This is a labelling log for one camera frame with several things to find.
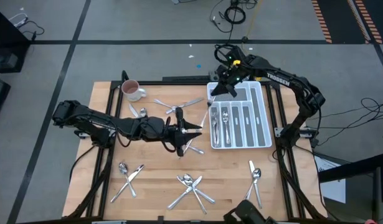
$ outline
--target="wooden table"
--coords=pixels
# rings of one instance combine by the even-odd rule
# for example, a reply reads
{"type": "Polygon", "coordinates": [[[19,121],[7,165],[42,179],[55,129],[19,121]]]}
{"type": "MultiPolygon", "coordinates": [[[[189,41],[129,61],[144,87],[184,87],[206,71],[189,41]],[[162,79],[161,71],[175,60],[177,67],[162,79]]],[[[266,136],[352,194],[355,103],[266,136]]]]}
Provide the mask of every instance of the wooden table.
{"type": "MultiPolygon", "coordinates": [[[[167,117],[165,114],[167,108],[153,103],[155,98],[169,105],[180,105],[197,97],[207,98],[206,86],[166,85],[142,87],[147,91],[148,96],[132,103],[132,105],[138,111],[145,107],[149,116],[157,116],[162,119],[167,117]]],[[[89,103],[91,109],[105,112],[109,88],[110,82],[96,82],[94,84],[89,103]]],[[[288,88],[282,88],[281,95],[286,120],[291,122],[298,113],[295,96],[288,88]]],[[[263,87],[263,96],[266,101],[268,123],[271,125],[265,87],[263,87]]],[[[276,100],[274,100],[274,104],[278,126],[281,126],[276,100]]],[[[115,105],[116,102],[113,103],[112,113],[115,111],[115,105]]],[[[203,101],[185,108],[184,117],[188,122],[199,124],[205,112],[206,101],[203,101]]],[[[133,114],[128,109],[126,98],[123,99],[120,117],[133,117],[133,114]]],[[[176,119],[173,113],[171,117],[172,122],[174,122],[176,119]]],[[[205,127],[209,127],[208,119],[206,119],[205,127]]],[[[251,175],[248,160],[253,160],[255,167],[262,170],[262,178],[258,181],[263,205],[260,212],[264,217],[271,216],[278,221],[287,220],[280,171],[277,161],[272,158],[275,145],[274,134],[271,133],[271,135],[273,146],[269,148],[218,151],[211,148],[209,128],[204,128],[202,136],[196,138],[192,145],[205,150],[206,153],[200,155],[189,150],[182,159],[179,159],[176,153],[168,153],[160,142],[145,143],[136,141],[132,142],[127,148],[123,148],[117,143],[113,157],[104,220],[157,220],[159,215],[163,215],[165,220],[223,220],[223,215],[241,202],[250,186],[251,175]],[[132,198],[130,190],[126,188],[114,203],[110,203],[111,198],[125,183],[124,175],[118,170],[118,163],[121,161],[126,161],[130,173],[141,164],[144,164],[145,167],[132,181],[137,197],[132,198]],[[173,210],[166,209],[175,198],[185,191],[186,187],[176,179],[177,175],[184,175],[185,173],[190,174],[195,179],[202,175],[203,178],[198,188],[216,200],[216,204],[212,205],[201,197],[202,203],[207,209],[207,215],[202,213],[192,192],[185,196],[173,210]]],[[[306,139],[300,139],[298,145],[310,149],[309,141],[306,139]]],[[[90,140],[81,140],[77,156],[80,156],[89,148],[90,140]]],[[[75,167],[63,215],[68,215],[74,211],[90,189],[97,151],[95,149],[82,158],[75,167]]],[[[318,176],[313,156],[297,148],[294,148],[293,153],[301,190],[318,211],[326,216],[326,211],[320,202],[318,176]]],[[[295,195],[292,189],[290,194],[294,216],[298,217],[295,195]]],[[[100,196],[101,192],[99,191],[96,195],[94,215],[97,214],[100,196]]],[[[250,200],[258,207],[254,191],[250,200]]]]}

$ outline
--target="coffee mug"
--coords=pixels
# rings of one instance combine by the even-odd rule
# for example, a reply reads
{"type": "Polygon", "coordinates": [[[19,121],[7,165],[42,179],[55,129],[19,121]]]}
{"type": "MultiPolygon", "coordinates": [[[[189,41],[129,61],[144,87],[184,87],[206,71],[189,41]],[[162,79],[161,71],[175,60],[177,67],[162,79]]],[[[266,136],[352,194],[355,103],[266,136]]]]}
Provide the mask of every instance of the coffee mug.
{"type": "Polygon", "coordinates": [[[122,83],[121,90],[126,98],[131,101],[138,101],[141,97],[146,97],[146,90],[140,88],[139,83],[136,80],[127,80],[122,83]]]}

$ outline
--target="white paper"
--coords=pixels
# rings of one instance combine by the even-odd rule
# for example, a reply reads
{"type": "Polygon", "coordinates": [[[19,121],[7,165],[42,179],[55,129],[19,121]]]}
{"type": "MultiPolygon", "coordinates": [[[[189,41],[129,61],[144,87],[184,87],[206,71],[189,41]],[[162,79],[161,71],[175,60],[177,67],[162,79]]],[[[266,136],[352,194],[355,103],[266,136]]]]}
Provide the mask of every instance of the white paper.
{"type": "MultiPolygon", "coordinates": [[[[331,162],[317,156],[315,156],[314,159],[317,162],[317,168],[319,172],[340,166],[339,164],[335,162],[331,162]]],[[[321,187],[321,193],[323,194],[324,197],[335,200],[337,202],[346,203],[345,179],[322,183],[320,184],[320,187],[321,187]]]]}

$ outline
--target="concrete floor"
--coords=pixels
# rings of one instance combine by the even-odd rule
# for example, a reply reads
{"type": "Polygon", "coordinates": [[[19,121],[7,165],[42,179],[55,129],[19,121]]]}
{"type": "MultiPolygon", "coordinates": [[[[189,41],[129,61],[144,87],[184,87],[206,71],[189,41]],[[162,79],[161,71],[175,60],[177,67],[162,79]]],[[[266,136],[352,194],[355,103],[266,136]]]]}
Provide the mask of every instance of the concrete floor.
{"type": "MultiPolygon", "coordinates": [[[[29,19],[46,30],[37,40],[72,40],[85,2],[0,0],[0,11],[11,17],[23,7],[29,19]]],[[[219,32],[209,21],[217,2],[198,0],[175,6],[170,0],[92,0],[79,39],[228,39],[228,34],[219,32]]],[[[217,11],[226,7],[224,2],[215,9],[217,19],[217,11]]],[[[234,27],[232,39],[245,35],[252,14],[247,10],[247,21],[234,27]]],[[[223,22],[223,29],[228,28],[223,22]]],[[[324,36],[310,0],[270,0],[262,2],[250,39],[324,40],[324,36]]],[[[324,115],[358,108],[363,97],[383,102],[383,67],[371,45],[250,47],[250,53],[266,57],[271,64],[305,76],[316,85],[327,99],[324,115]]],[[[0,116],[0,223],[9,217],[68,50],[69,45],[64,44],[32,45],[21,73],[1,75],[12,88],[0,116]]],[[[76,45],[58,101],[78,100],[87,105],[93,82],[118,80],[122,70],[137,80],[207,75],[219,64],[213,50],[212,44],[76,45]]],[[[364,113],[324,118],[322,126],[345,126],[364,113]]],[[[318,139],[333,133],[322,129],[318,139]]],[[[17,222],[60,218],[78,142],[71,129],[49,126],[17,222]]],[[[348,161],[381,154],[383,120],[347,130],[316,150],[348,161]]],[[[367,176],[348,179],[347,204],[326,200],[328,208],[348,220],[370,218],[371,182],[367,176]]]]}

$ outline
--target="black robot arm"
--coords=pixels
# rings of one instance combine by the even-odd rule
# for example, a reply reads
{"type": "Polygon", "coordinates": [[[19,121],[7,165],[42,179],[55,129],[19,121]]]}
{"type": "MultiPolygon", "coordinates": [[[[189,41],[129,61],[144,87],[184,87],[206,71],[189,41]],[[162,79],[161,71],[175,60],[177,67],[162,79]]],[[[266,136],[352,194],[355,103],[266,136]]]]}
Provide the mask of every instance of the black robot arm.
{"type": "Polygon", "coordinates": [[[225,54],[227,67],[220,65],[216,70],[219,76],[219,82],[212,91],[212,96],[224,93],[230,93],[236,96],[234,86],[242,82],[247,77],[266,77],[281,85],[285,85],[292,89],[295,93],[296,102],[299,106],[299,113],[291,124],[287,124],[281,131],[278,142],[284,146],[291,148],[300,137],[300,128],[302,124],[324,104],[325,99],[317,87],[312,85],[305,77],[297,77],[276,68],[259,56],[248,55],[244,53],[238,46],[228,45],[230,51],[225,54]]]}
{"type": "Polygon", "coordinates": [[[181,108],[176,108],[176,118],[177,123],[173,125],[169,125],[170,117],[166,123],[157,117],[116,118],[69,100],[60,102],[52,117],[54,125],[60,128],[70,126],[87,133],[93,145],[98,147],[110,147],[115,139],[112,136],[118,132],[130,141],[161,141],[169,152],[176,151],[178,156],[183,156],[182,146],[201,135],[201,133],[186,133],[186,130],[201,127],[188,123],[183,118],[181,108]],[[174,146],[174,149],[169,149],[165,145],[166,142],[174,146]]]}

